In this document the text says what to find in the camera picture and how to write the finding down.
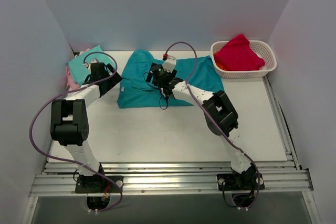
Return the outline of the teal t-shirt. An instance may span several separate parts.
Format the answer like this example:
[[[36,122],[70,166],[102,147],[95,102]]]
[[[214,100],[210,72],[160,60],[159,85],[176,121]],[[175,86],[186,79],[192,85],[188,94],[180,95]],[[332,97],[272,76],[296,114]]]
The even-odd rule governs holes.
[[[192,70],[197,62],[197,69]],[[162,64],[163,60],[153,57],[149,51],[136,50],[130,56],[122,72],[120,94],[117,100],[121,109],[159,107],[161,94],[158,90],[148,85],[145,81],[151,64]],[[176,76],[185,80],[192,74],[188,83],[206,91],[217,92],[224,90],[220,76],[216,73],[210,56],[177,60]]]

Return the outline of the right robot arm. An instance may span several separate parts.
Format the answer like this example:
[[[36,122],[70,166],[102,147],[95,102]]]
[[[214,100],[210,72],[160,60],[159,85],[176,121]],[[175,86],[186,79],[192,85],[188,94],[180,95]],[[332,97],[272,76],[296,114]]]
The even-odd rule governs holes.
[[[198,106],[205,115],[209,130],[219,136],[229,155],[233,182],[244,189],[251,182],[260,182],[255,162],[243,150],[238,130],[238,113],[223,90],[205,91],[176,77],[176,70],[161,64],[151,64],[146,82],[153,83],[165,100],[175,99]]]

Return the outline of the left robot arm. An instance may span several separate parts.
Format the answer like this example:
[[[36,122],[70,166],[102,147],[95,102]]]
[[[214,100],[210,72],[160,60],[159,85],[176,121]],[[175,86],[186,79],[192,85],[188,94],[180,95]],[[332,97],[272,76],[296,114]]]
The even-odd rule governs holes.
[[[94,192],[105,188],[106,179],[101,163],[88,143],[87,107],[115,87],[122,78],[111,64],[96,62],[80,89],[51,104],[51,138],[63,146],[76,162],[80,178],[88,179]]]

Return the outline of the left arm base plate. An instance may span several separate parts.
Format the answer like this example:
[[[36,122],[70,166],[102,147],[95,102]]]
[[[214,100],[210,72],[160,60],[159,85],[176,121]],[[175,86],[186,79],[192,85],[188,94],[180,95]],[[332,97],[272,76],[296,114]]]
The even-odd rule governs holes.
[[[77,178],[75,193],[76,194],[97,194],[97,193],[119,193],[116,185],[106,179],[98,176],[80,175]]]

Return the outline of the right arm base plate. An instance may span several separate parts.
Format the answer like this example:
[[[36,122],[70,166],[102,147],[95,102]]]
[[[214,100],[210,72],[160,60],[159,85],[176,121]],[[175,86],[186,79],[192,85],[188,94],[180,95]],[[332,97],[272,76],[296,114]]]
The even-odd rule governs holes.
[[[256,190],[258,178],[254,175],[252,179],[243,179],[240,175],[232,173],[217,174],[218,189],[221,191],[241,191],[241,190]]]

